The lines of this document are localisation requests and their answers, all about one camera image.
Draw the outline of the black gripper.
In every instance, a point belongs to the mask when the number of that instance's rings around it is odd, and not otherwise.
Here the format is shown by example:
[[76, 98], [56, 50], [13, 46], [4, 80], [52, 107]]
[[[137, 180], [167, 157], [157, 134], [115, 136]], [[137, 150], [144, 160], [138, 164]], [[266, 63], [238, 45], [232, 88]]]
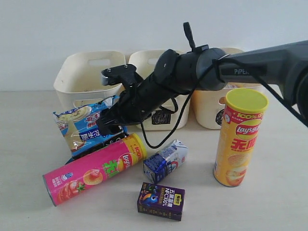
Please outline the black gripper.
[[120, 125], [133, 125], [146, 120], [157, 108], [172, 99], [175, 110], [178, 105], [175, 101], [175, 92], [154, 82], [142, 82], [134, 91], [129, 91], [120, 97], [119, 101], [111, 109], [100, 112], [97, 126], [101, 129], [101, 135], [115, 135], [123, 132]]

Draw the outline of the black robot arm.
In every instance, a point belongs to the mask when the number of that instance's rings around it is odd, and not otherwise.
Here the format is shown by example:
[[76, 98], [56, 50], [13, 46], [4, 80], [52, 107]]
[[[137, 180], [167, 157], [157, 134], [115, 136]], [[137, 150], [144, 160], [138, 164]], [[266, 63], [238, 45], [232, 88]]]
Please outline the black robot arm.
[[300, 41], [280, 46], [227, 54], [207, 45], [188, 53], [165, 51], [147, 78], [132, 64], [102, 71], [102, 84], [121, 83], [125, 91], [109, 109], [102, 110], [96, 124], [102, 135], [116, 126], [137, 125], [169, 99], [195, 90], [218, 91], [228, 83], [277, 85], [279, 101], [294, 115], [308, 122], [308, 43]]

